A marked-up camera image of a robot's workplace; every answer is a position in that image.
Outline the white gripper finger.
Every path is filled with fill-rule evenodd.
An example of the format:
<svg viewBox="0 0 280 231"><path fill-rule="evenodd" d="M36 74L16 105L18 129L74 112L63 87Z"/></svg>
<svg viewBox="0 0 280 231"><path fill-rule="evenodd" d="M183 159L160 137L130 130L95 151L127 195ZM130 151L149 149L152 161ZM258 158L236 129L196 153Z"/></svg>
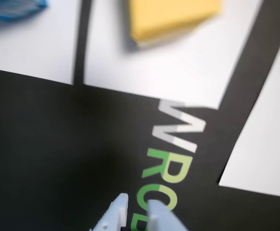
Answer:
<svg viewBox="0 0 280 231"><path fill-rule="evenodd" d="M127 224L128 194L120 193L112 201L93 229L89 231L119 231Z"/></svg>
<svg viewBox="0 0 280 231"><path fill-rule="evenodd" d="M186 226L159 200L148 201L148 231L185 231Z"/></svg>

